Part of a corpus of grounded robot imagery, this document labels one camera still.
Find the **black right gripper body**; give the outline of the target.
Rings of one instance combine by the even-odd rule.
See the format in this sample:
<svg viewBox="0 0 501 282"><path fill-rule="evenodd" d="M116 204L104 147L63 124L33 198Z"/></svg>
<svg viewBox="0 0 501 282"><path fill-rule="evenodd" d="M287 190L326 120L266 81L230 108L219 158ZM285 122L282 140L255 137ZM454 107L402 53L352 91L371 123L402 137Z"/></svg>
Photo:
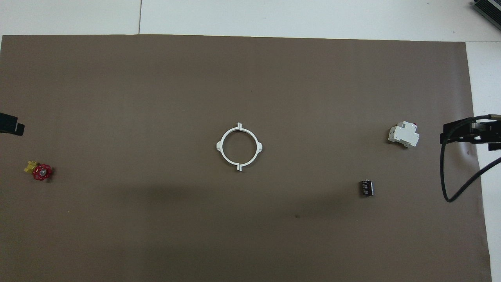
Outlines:
<svg viewBox="0 0 501 282"><path fill-rule="evenodd" d="M490 121L475 121L474 134L474 143L501 143L501 118L490 117Z"/></svg>

